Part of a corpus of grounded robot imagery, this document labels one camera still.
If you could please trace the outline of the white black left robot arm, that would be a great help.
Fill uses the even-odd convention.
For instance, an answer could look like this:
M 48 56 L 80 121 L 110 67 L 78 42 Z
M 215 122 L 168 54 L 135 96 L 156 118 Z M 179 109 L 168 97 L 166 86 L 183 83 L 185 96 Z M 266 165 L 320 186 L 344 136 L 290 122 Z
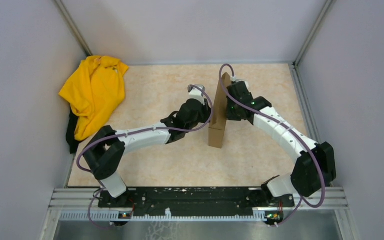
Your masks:
M 211 100 L 190 98 L 178 111 L 160 122 L 131 130 L 116 131 L 104 126 L 80 153 L 100 185 L 118 207 L 129 203 L 130 193 L 117 169 L 124 155 L 154 145 L 167 145 L 196 132 L 212 118 Z

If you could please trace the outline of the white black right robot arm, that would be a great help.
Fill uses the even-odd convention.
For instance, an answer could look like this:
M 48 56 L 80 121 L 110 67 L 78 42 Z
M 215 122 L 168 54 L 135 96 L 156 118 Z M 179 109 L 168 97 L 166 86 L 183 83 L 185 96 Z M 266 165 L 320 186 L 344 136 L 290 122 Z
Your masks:
M 264 97 L 254 98 L 244 81 L 227 87 L 227 119 L 249 121 L 268 134 L 294 162 L 292 173 L 265 183 L 261 199 L 275 206 L 284 195 L 308 198 L 328 186 L 337 177 L 334 148 L 305 136 L 288 123 Z

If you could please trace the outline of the brown cardboard box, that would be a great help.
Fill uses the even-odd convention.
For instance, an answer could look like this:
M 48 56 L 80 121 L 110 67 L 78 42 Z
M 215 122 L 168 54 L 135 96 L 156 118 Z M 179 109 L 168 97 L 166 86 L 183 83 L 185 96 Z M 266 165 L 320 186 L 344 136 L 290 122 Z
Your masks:
M 222 85 L 218 83 L 213 103 L 213 116 L 209 123 L 208 145 L 221 149 L 227 124 L 227 94 L 223 91 Z

